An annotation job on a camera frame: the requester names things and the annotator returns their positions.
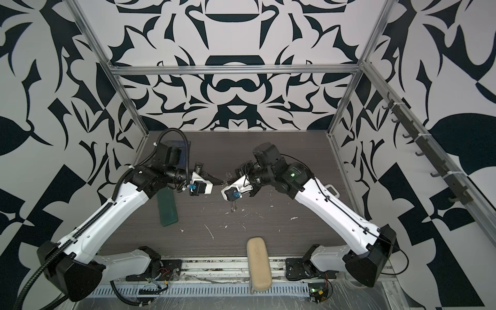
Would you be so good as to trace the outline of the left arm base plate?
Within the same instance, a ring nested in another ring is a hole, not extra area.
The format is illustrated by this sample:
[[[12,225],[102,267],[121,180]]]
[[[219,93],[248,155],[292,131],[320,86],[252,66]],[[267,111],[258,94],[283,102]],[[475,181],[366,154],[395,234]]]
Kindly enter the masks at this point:
[[[176,276],[180,276],[181,269],[182,260],[179,259],[167,259],[161,260],[160,262],[153,260],[144,273],[127,276],[125,280],[128,282],[138,282],[151,280],[153,278],[156,281],[169,281]]]

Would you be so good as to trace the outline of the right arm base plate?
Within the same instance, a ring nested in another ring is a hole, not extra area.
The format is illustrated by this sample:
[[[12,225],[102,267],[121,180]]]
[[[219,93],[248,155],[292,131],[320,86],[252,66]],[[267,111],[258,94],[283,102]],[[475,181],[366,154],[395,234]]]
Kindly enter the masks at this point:
[[[336,279],[337,271],[319,271],[309,260],[303,258],[285,259],[285,277],[289,281],[300,281],[314,278]]]

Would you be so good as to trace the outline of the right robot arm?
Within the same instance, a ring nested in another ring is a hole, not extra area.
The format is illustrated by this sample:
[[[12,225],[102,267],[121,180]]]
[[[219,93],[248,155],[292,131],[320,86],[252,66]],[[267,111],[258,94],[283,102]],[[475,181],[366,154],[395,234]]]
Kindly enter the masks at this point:
[[[247,163],[246,172],[222,190],[227,201],[236,201],[272,186],[279,193],[307,207],[346,242],[341,247],[317,246],[309,252],[311,265],[320,272],[346,271],[358,283],[372,288],[391,257],[399,249],[397,234],[389,226],[378,227],[355,213],[332,195],[322,182],[303,164],[262,166]]]

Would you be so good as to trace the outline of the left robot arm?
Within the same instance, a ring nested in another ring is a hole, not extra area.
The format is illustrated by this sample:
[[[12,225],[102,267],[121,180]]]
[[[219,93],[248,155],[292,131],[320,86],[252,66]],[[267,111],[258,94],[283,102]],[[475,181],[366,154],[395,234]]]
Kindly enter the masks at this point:
[[[205,172],[201,163],[191,169],[189,159],[189,141],[181,130],[171,128],[160,133],[151,154],[129,167],[112,196],[91,217],[59,242],[47,241],[38,249],[41,265],[18,294],[13,308],[22,309],[41,275],[63,295],[46,306],[54,309],[66,300],[86,298],[103,282],[155,270],[160,256],[148,247],[108,258],[99,256],[98,251],[134,211],[162,189],[171,185],[198,196],[209,195],[214,186],[223,184],[223,180]]]

